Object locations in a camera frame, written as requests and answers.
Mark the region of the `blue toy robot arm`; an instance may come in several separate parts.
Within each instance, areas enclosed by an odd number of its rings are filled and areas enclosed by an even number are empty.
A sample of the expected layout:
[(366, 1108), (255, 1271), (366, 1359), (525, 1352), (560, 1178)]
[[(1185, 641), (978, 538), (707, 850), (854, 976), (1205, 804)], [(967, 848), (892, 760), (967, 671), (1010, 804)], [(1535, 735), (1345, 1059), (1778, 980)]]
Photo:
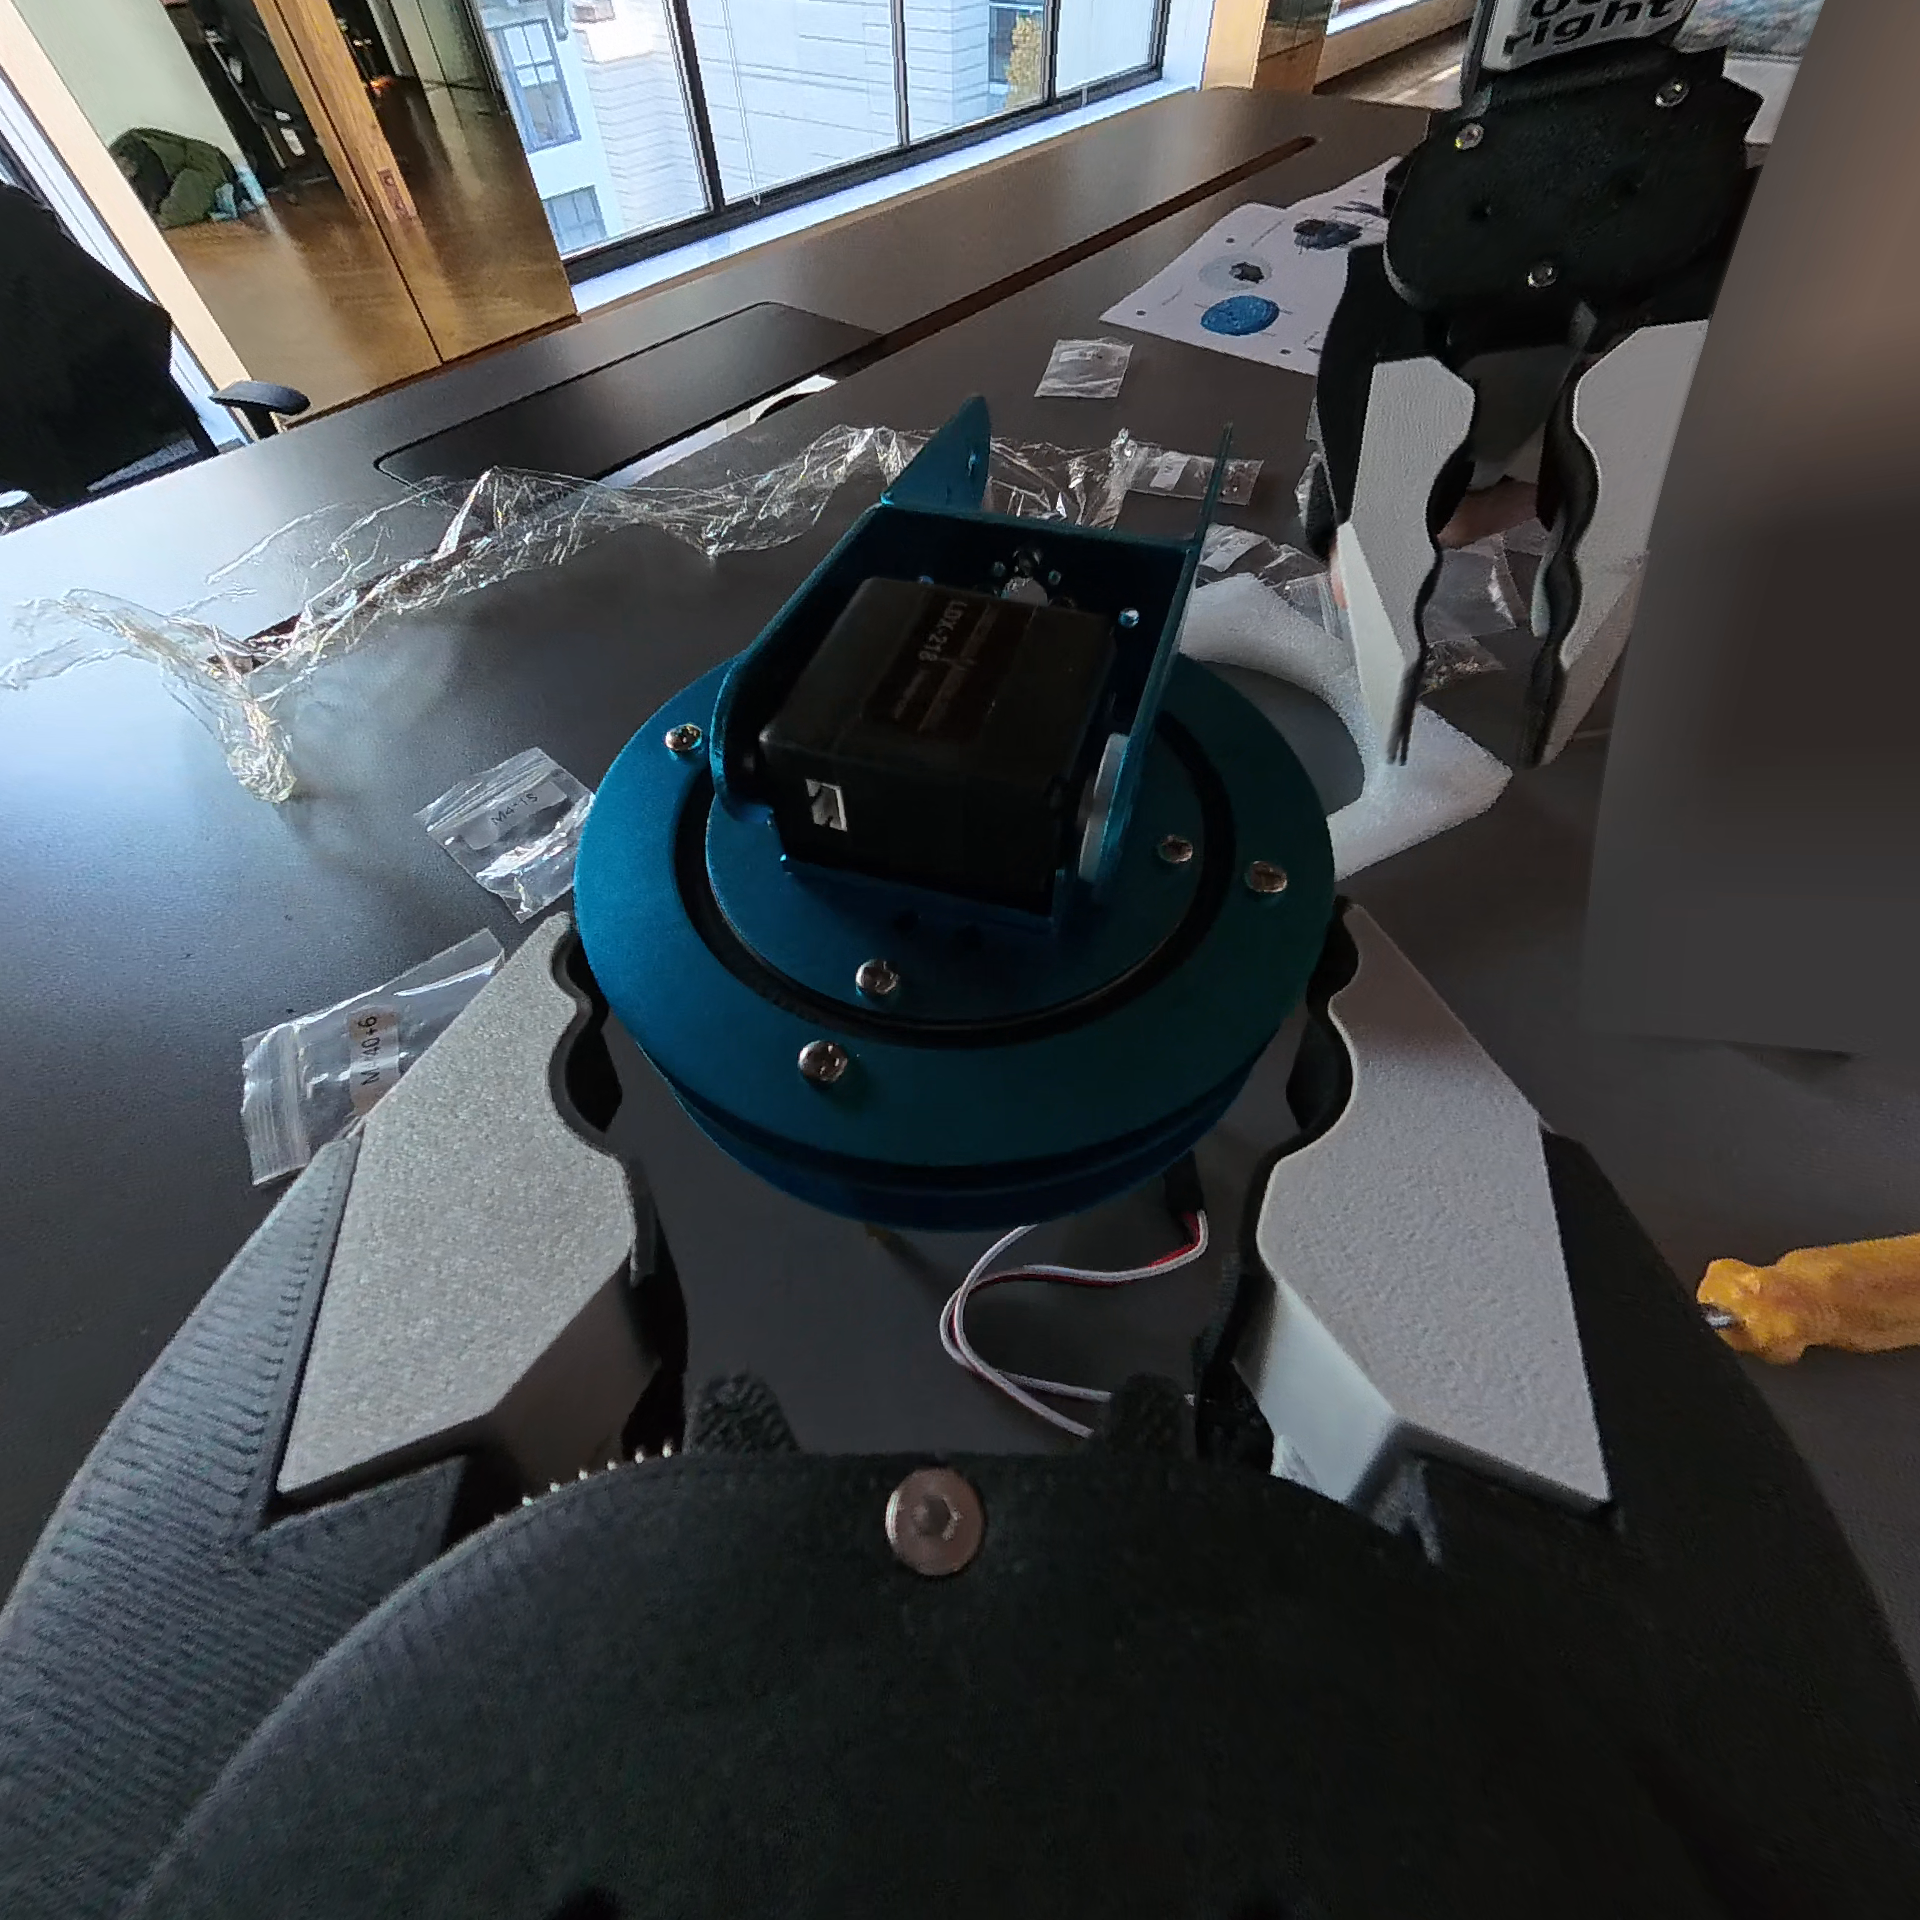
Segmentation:
[(1327, 810), (1182, 650), (1185, 538), (986, 508), (968, 395), (760, 635), (613, 756), (575, 931), (770, 1186), (1010, 1227), (1174, 1166), (1305, 1001)]

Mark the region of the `dark grey desk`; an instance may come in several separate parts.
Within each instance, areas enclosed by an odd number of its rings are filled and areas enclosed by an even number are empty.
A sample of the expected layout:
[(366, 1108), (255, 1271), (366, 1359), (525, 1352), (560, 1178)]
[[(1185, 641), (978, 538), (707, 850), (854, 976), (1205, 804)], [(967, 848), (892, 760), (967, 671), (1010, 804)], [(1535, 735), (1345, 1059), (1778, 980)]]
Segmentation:
[[(999, 431), (1101, 426), (1209, 450), (1222, 424), (1264, 460), (1254, 522), (1280, 527), (1299, 376), (1144, 343), (1117, 406), (1040, 405), (1059, 334), (1237, 200), (1297, 200), (1419, 129), (1403, 106), (1251, 96), (1209, 196), (1174, 200), (1154, 105), (1015, 157), (911, 210), (777, 241), (570, 332), (366, 399), (280, 442), (5, 538), (5, 612), (106, 590), (177, 612), (280, 522), (374, 500), (374, 459), (530, 393), (595, 349), (688, 334), (759, 301), (873, 334), (845, 383), (745, 450), (836, 419), (935, 426), (986, 393)], [(793, 547), (705, 562), (655, 529), (592, 541), (425, 623), (368, 640), (300, 705), (295, 804), (229, 780), (151, 667), (101, 660), (5, 694), (5, 1562), (17, 1562), (94, 1431), (179, 1327), (269, 1195), (250, 1190), (237, 1042), (509, 914), (425, 842), (415, 809), (509, 751), (595, 780), (665, 694), (745, 641), (850, 503)], [(1917, 1232), (1917, 1067), (1771, 1048), (1640, 1042), (1578, 1013), (1604, 742), (1580, 737), (1490, 817), (1358, 876), (1358, 899), (1607, 1182), (1694, 1284), (1709, 1257)]]

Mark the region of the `yellow handled screwdriver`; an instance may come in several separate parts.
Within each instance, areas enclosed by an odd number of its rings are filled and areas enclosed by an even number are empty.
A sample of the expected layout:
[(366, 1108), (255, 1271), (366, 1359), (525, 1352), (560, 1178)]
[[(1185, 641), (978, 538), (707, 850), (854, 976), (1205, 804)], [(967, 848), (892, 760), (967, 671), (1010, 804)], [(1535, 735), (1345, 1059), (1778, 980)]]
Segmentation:
[(1807, 1348), (1917, 1348), (1917, 1236), (1790, 1250), (1771, 1266), (1716, 1257), (1698, 1309), (1731, 1352), (1790, 1367)]

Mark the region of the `white foam piece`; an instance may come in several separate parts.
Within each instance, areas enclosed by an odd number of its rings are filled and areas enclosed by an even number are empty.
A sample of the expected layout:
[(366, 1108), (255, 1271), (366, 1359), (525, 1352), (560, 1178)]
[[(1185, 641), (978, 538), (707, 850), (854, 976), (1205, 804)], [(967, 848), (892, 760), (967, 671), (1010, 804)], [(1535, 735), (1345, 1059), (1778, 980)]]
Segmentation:
[(1501, 801), (1507, 765), (1432, 709), (1410, 713), (1406, 753), (1386, 756), (1362, 699), (1355, 646), (1294, 612), (1259, 578), (1195, 585), (1182, 650), (1209, 667), (1251, 671), (1321, 699), (1358, 751), (1358, 795), (1327, 809), (1333, 880), (1471, 822)]

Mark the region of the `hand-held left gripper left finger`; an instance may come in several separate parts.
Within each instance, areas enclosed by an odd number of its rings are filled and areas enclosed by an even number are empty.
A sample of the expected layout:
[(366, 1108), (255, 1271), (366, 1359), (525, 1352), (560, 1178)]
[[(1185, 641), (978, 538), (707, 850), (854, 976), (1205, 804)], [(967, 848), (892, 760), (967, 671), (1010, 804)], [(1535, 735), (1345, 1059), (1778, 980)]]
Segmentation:
[(533, 1495), (634, 1450), (668, 1395), (668, 1245), (606, 1143), (604, 1018), (548, 914), (362, 1125), (283, 1502), (459, 1454)]

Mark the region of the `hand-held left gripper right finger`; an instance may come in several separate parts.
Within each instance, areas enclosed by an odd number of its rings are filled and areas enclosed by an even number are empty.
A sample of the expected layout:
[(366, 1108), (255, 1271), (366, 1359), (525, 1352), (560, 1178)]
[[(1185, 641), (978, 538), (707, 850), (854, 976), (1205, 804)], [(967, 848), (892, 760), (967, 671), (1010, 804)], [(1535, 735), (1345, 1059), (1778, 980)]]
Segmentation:
[(1254, 1182), (1227, 1367), (1269, 1475), (1362, 1504), (1432, 1454), (1575, 1512), (1610, 1502), (1544, 1118), (1382, 923), (1333, 903)]

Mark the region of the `black office chair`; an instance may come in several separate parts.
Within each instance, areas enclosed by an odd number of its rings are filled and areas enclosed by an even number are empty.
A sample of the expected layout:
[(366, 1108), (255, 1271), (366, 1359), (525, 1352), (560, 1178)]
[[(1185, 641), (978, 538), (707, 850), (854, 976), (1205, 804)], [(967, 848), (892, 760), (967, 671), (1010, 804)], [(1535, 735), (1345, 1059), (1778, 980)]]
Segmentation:
[(5, 183), (5, 495), (65, 510), (210, 455), (170, 315)]

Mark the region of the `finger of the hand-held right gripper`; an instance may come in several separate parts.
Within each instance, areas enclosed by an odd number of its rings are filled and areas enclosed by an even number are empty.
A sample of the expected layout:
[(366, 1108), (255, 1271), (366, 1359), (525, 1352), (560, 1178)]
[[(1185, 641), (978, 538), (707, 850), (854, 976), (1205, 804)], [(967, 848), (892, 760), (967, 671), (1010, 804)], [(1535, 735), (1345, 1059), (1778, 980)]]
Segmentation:
[(1345, 286), (1324, 326), (1299, 474), (1299, 527), (1331, 564), (1376, 751), (1403, 760), (1437, 572), (1433, 529), (1465, 474), (1473, 387), (1426, 349), (1394, 286)]
[(1626, 646), (1705, 338), (1705, 315), (1635, 326), (1580, 365), (1545, 414), (1522, 765), (1571, 746)]

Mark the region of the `printed paper sheet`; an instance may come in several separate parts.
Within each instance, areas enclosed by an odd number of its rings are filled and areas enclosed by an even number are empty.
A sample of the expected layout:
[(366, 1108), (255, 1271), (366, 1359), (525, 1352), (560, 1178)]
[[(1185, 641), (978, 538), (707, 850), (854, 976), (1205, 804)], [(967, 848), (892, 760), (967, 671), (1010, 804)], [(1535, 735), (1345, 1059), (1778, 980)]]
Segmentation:
[(1108, 324), (1315, 376), (1345, 286), (1345, 252), (1386, 237), (1382, 163), (1297, 205), (1237, 205)]

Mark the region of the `clear plastic wrap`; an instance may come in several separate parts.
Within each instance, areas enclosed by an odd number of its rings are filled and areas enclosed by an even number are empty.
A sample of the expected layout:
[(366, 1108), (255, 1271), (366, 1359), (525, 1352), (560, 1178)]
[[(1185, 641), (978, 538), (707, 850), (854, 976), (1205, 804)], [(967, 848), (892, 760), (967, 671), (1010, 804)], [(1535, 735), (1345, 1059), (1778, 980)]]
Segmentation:
[(300, 790), (295, 713), (312, 681), (397, 618), (560, 568), (622, 529), (655, 529), (707, 562), (777, 549), (840, 495), (876, 500), (926, 442), (931, 431), (836, 424), (777, 460), (734, 455), (711, 481), (657, 474), (613, 487), (492, 464), (410, 486), (375, 508), (307, 510), (214, 568), (183, 612), (94, 590), (23, 603), (32, 646), (5, 660), (5, 694), (139, 660), (219, 742), (255, 801), (289, 804)]

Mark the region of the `green jacket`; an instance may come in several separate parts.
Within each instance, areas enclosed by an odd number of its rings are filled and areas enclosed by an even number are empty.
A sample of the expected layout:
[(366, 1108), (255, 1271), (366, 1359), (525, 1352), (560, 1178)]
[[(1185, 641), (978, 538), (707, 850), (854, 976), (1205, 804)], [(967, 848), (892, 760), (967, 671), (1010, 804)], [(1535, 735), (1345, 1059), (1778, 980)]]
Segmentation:
[(225, 224), (256, 206), (255, 175), (221, 145), (177, 129), (121, 129), (106, 154), (161, 231)]

